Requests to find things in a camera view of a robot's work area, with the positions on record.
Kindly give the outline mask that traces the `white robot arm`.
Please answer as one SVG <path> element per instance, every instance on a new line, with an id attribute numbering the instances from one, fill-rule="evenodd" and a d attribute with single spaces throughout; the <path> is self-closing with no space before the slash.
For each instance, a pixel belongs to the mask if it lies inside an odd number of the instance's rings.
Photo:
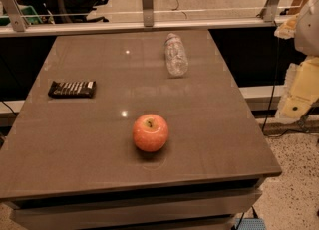
<path id="1" fill-rule="evenodd" d="M 280 39 L 294 39 L 295 49 L 306 56 L 286 71 L 284 90 L 275 117 L 282 123 L 300 120 L 319 99 L 319 1 L 309 0 L 298 14 L 274 32 Z"/>

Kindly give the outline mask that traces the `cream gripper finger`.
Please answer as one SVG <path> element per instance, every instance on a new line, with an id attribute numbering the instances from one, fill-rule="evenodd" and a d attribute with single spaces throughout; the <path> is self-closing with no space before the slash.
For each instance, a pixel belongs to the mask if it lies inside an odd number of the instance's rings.
<path id="1" fill-rule="evenodd" d="M 297 19 L 298 15 L 293 15 L 275 30 L 274 35 L 279 39 L 285 40 L 293 38 L 295 36 Z"/>
<path id="2" fill-rule="evenodd" d="M 300 120 L 318 100 L 319 58 L 308 56 L 299 65 L 289 65 L 275 117 Z"/>

